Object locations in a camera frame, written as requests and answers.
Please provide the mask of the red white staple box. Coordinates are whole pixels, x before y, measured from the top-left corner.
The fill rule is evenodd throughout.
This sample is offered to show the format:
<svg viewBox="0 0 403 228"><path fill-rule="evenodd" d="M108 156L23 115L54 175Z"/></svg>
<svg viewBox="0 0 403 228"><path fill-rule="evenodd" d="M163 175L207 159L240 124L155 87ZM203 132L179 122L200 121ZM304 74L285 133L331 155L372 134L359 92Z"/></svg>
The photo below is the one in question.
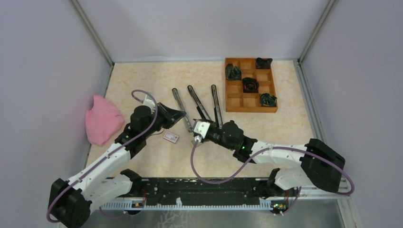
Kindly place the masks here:
<svg viewBox="0 0 403 228"><path fill-rule="evenodd" d="M163 138L164 138L165 140L171 142L171 143L176 144L177 141L178 141L178 139L179 139L179 136L178 136L178 135L175 135L175 134L173 134L173 133L170 133L170 132L166 132L166 133L164 134Z"/></svg>

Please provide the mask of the grey silver stapler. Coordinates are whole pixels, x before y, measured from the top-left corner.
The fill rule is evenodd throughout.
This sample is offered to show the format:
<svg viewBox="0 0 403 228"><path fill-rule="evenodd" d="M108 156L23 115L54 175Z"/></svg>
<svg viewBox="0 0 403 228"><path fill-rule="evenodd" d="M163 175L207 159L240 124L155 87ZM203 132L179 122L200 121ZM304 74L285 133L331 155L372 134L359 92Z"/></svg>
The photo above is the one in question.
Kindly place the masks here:
<svg viewBox="0 0 403 228"><path fill-rule="evenodd" d="M178 89L177 89L177 88L173 88L173 89L172 89L172 93L173 93L173 96L174 96L175 101L177 102L177 104L178 104L178 106L179 106L179 109L180 109L181 111L183 111L183 112L186 113L185 107L184 107L184 105L183 105L183 103L182 103L182 100L181 100L181 98L180 98L180 96L179 96L179 91L178 91ZM189 119L187 113L185 114L185 116L183 117L183 119L184 119L184 124L185 124L185 126L186 126L187 131L190 132L190 133L192 133L192 124L191 124L191 122L190 122L190 119Z"/></svg>

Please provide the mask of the black stapler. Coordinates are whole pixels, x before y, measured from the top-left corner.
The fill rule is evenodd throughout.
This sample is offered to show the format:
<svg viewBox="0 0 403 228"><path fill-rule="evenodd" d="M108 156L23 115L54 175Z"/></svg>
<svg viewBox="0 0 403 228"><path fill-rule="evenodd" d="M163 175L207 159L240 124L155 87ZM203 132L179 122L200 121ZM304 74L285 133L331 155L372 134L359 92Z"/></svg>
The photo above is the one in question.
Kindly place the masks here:
<svg viewBox="0 0 403 228"><path fill-rule="evenodd" d="M187 86L188 92L190 93L190 96L192 97L192 99L194 100L194 102L196 103L196 109L199 113L199 115L201 116L202 119L206 119L206 120L211 120L210 115L208 114L207 110L205 109L204 105L202 104L201 100L199 99L199 97L197 96L194 88L192 85L188 85Z"/></svg>
<svg viewBox="0 0 403 228"><path fill-rule="evenodd" d="M212 97L213 97L215 121L218 124L219 129L221 129L223 126L223 119L222 119L222 115L221 115L221 108L220 108L220 104L219 104L219 98L218 98L216 85L211 85L211 93L212 93Z"/></svg>

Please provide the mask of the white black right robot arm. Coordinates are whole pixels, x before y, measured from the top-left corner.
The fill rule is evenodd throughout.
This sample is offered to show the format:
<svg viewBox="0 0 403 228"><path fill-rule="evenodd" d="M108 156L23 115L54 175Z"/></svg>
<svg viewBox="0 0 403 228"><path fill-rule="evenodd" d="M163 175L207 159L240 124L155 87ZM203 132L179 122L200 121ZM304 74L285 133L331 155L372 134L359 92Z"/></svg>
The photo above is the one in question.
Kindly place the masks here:
<svg viewBox="0 0 403 228"><path fill-rule="evenodd" d="M268 191L274 196L309 185L339 193L345 159L319 139L311 138L299 145L268 143L247 137L233 120L222 125L200 120L193 133L202 143L212 142L232 151L244 164L275 165L268 181Z"/></svg>

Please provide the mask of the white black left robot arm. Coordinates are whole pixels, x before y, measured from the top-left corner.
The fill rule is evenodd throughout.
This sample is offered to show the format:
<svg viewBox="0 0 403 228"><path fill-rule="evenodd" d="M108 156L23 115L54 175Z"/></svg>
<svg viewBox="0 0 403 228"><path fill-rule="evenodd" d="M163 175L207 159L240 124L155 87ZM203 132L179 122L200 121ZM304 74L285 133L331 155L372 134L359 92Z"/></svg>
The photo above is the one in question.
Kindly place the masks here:
<svg viewBox="0 0 403 228"><path fill-rule="evenodd" d="M79 228L95 210L118 196L138 196L143 189L139 174L126 169L112 179L109 175L135 157L152 134L170 129L185 116L185 111L162 103L154 108L136 107L130 123L102 156L68 180L53 182L47 219L61 222L68 228Z"/></svg>

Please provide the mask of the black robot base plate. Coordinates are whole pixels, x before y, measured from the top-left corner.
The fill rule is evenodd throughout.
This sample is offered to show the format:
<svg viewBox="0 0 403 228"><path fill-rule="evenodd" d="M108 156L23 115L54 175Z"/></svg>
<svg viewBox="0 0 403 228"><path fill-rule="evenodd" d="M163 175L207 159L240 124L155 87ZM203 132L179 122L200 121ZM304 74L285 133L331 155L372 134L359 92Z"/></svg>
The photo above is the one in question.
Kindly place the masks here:
<svg viewBox="0 0 403 228"><path fill-rule="evenodd" d="M284 214L299 197L300 188L282 190L272 178L234 178L219 185L196 178L142 178L121 171L133 185L122 198L130 213L139 210L268 210Z"/></svg>

